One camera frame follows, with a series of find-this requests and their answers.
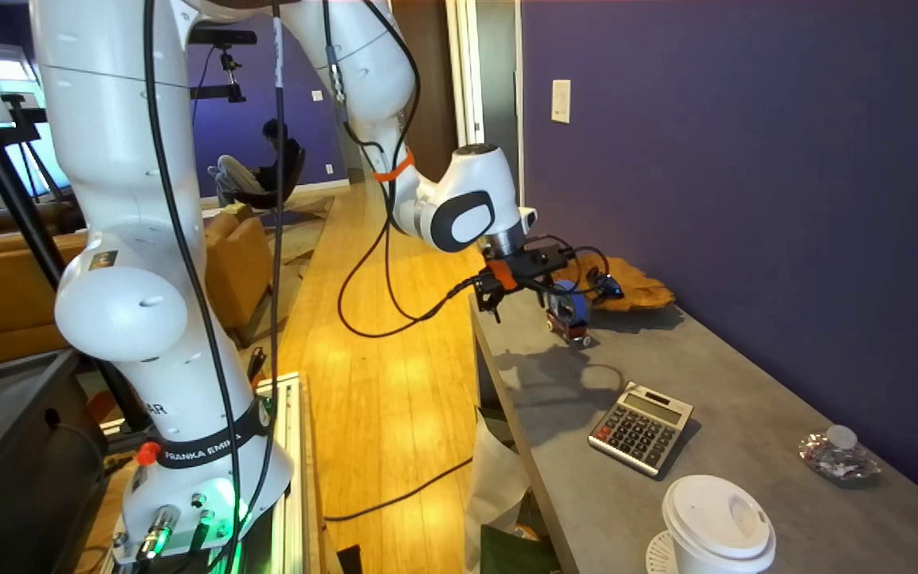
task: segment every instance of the gray countertop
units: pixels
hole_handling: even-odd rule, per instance
[[[474,326],[568,574],[648,570],[659,500],[680,474],[729,478],[767,507],[777,532],[775,574],[918,570],[918,484],[886,461],[883,478],[861,488],[808,467],[798,442],[831,419],[690,313],[594,316],[598,343],[570,348],[535,292],[514,292],[502,322],[479,316]],[[696,406],[659,478],[587,442],[625,382]]]

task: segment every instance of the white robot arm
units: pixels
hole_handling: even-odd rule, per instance
[[[132,378],[161,435],[124,496],[132,562],[220,550],[291,488],[291,458],[271,442],[266,406],[200,288],[209,261],[183,38],[200,15],[238,20],[269,5],[220,4],[28,4],[55,146],[90,232],[60,280],[57,326],[74,348]],[[502,149],[461,149],[439,181],[415,167],[402,144],[415,71],[385,5],[299,0],[281,5],[281,20],[320,77],[348,95],[373,173],[391,181],[399,229],[448,251],[486,235],[495,256],[519,251],[526,215]]]

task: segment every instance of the cable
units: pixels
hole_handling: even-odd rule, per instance
[[[616,372],[618,389],[625,389],[633,382],[618,363],[583,363],[583,369],[608,369],[608,372]]]
[[[598,248],[598,244],[578,244],[578,251],[594,251],[594,256],[601,259],[601,263],[604,263],[604,274],[614,269],[614,261],[608,261],[608,256],[607,256],[604,248]]]
[[[408,108],[404,108],[404,120],[402,120],[399,141],[395,141],[391,156],[390,156],[390,165],[395,165],[395,163],[399,163],[399,151],[402,151],[402,144],[404,144],[408,130],[411,130],[411,123],[415,123],[415,115],[417,115],[417,102],[421,102],[421,71],[417,71],[415,53],[408,51],[404,38],[399,34],[399,28],[385,20],[385,12],[384,12],[373,0],[365,0],[365,5],[384,23],[385,34],[391,34],[391,41],[399,43],[399,51],[404,53],[408,66],[411,66],[411,73],[415,73],[415,95],[411,95]],[[329,5],[329,0],[323,0],[323,24],[327,24],[329,77],[332,77],[332,85],[338,88],[338,98],[346,102],[346,98],[348,98],[348,85],[346,85],[340,77],[338,77],[340,66],[338,66],[334,38],[332,38],[334,30],[332,30],[332,5]],[[346,120],[346,130],[348,130],[348,138],[352,138],[355,144],[360,144],[360,146],[376,146],[379,151],[385,151],[379,144],[360,141],[360,138],[355,134],[352,120]],[[395,284],[391,284],[391,222],[395,222],[395,221],[391,221],[391,207],[395,207],[395,178],[391,178],[390,183],[379,183],[379,188],[384,188],[384,201],[385,201],[385,221],[384,221],[384,225],[376,229],[376,235],[373,235],[373,242],[366,244],[366,251],[365,251],[365,256],[356,259],[356,263],[348,269],[348,278],[340,280],[340,289],[338,289],[338,318],[346,322],[348,331],[355,331],[355,333],[360,333],[360,336],[390,336],[390,333],[408,331],[408,327],[415,327],[417,322],[428,322],[432,316],[437,316],[448,300],[452,300],[464,288],[470,288],[470,284],[474,280],[474,278],[461,280],[461,284],[457,284],[448,295],[439,295],[439,302],[433,302],[428,313],[408,313],[408,309],[402,307],[402,300],[395,295]],[[395,327],[384,327],[384,331],[365,331],[365,327],[356,327],[356,326],[346,316],[346,292],[348,292],[348,288],[355,284],[356,269],[371,261],[371,256],[373,256],[379,244],[384,244],[384,256],[385,256],[385,259],[384,259],[384,266],[385,266],[385,274],[384,274],[385,292],[390,292],[395,313],[399,313],[404,322],[395,326]]]
[[[399,494],[399,496],[379,500],[379,503],[373,503],[373,507],[360,507],[360,510],[355,510],[355,513],[327,513],[327,524],[352,524],[352,520],[360,520],[360,516],[366,516],[366,513],[376,513],[376,510],[385,510],[385,507],[391,507],[391,503],[402,503],[402,500],[428,490],[432,484],[449,478],[452,471],[461,471],[461,467],[470,466],[470,461],[472,461],[472,458],[461,458],[457,466],[449,466],[449,467],[432,474],[428,480],[421,480],[417,488],[411,488],[411,490]]]
[[[286,123],[286,108],[283,108],[283,24],[281,24],[281,5],[271,4],[271,30],[274,30],[274,120],[278,120],[278,159],[274,159],[274,209],[283,209],[283,193],[286,193],[286,163],[283,163],[283,146],[286,146],[286,134],[283,134],[283,123]],[[271,302],[269,302],[269,358],[271,358],[271,366],[269,366],[269,378],[271,378],[271,410],[269,410],[269,430],[278,425],[278,307],[281,307],[281,256],[283,256],[283,215],[274,215],[274,251],[271,251]],[[259,484],[247,503],[247,516],[257,513],[257,503],[266,490],[266,480],[269,480],[269,466],[271,466],[271,452],[274,452],[274,435],[269,435],[266,442],[266,454],[263,454],[263,471],[259,471]],[[235,548],[238,536],[231,539],[209,564],[209,570],[220,562],[231,559],[231,550]]]
[[[161,95],[157,95],[157,62],[155,62],[155,12],[157,12],[157,0],[145,0],[145,88],[146,88],[146,123],[150,123],[150,141],[155,141],[155,151],[157,151],[157,165],[161,165],[161,183],[162,183],[162,198],[165,198],[165,209],[168,209],[168,222],[177,232],[177,244],[184,263],[184,274],[192,280],[196,300],[197,300],[197,313],[206,322],[206,333],[209,333],[209,348],[210,348],[210,359],[213,359],[213,372],[218,372],[218,389],[224,399],[224,414],[226,414],[226,441],[235,442],[232,435],[232,399],[231,399],[231,382],[224,372],[224,359],[220,359],[220,343],[218,343],[218,327],[210,322],[210,309],[209,309],[209,295],[206,295],[206,284],[200,274],[196,266],[187,238],[183,232],[183,215],[180,215],[180,205],[177,205],[177,190],[172,190],[172,176],[168,176],[168,159],[165,159],[165,141],[162,141],[162,120],[161,120]],[[232,532],[231,539],[238,541],[242,532],[242,516],[238,516],[238,450],[231,450],[231,466],[232,466]]]

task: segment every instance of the crumpled paper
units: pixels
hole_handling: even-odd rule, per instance
[[[531,478],[514,450],[506,450],[486,417],[479,417],[479,442],[472,454],[472,484],[466,500],[466,574],[483,570],[483,525],[519,532],[519,503]]]

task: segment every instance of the small object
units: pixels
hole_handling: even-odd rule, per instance
[[[145,441],[135,458],[136,458],[136,466],[155,466],[155,461],[161,461],[161,454],[162,454],[162,442]]]
[[[591,343],[587,333],[591,302],[583,289],[578,289],[570,280],[555,280],[555,288],[547,289],[542,302],[555,333],[561,333],[568,343],[578,348]]]
[[[648,574],[763,574],[777,536],[763,503],[720,474],[684,474],[659,503],[663,532],[648,546]]]
[[[648,474],[659,474],[690,425],[690,414],[690,401],[633,382],[591,430],[591,445]]]
[[[598,292],[594,302],[622,300],[625,295],[622,284],[614,274],[604,274],[601,266],[591,266],[587,280],[591,280],[591,288]]]
[[[168,548],[172,528],[180,524],[180,507],[165,503],[155,513],[150,528],[140,541],[146,562],[161,559]]]
[[[881,474],[881,461],[846,425],[831,425],[823,434],[808,434],[799,441],[799,458],[840,484],[869,484]]]

